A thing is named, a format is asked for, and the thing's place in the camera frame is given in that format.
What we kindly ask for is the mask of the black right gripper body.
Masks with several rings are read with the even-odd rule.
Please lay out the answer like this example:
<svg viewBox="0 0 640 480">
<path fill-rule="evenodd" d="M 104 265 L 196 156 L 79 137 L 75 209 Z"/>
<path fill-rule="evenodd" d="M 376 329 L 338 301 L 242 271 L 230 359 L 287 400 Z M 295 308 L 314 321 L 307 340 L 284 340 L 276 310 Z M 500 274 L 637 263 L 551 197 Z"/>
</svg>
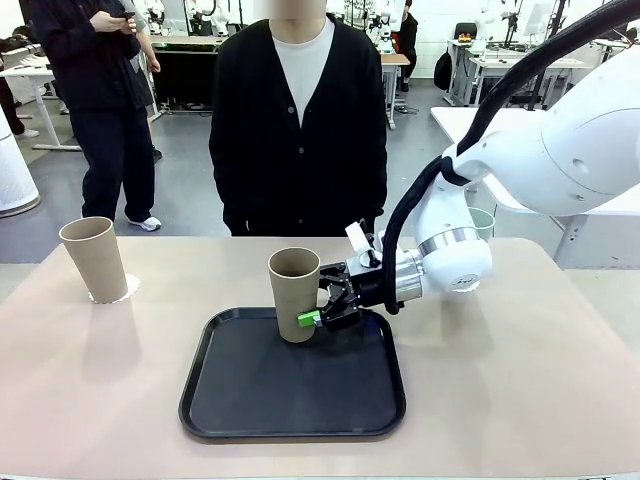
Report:
<svg viewBox="0 0 640 480">
<path fill-rule="evenodd" d="M 380 260 L 376 266 L 370 267 L 364 266 L 359 257 L 352 257 L 346 265 L 359 306 L 383 306 L 390 315 L 398 314 L 396 280 L 389 262 Z"/>
</svg>

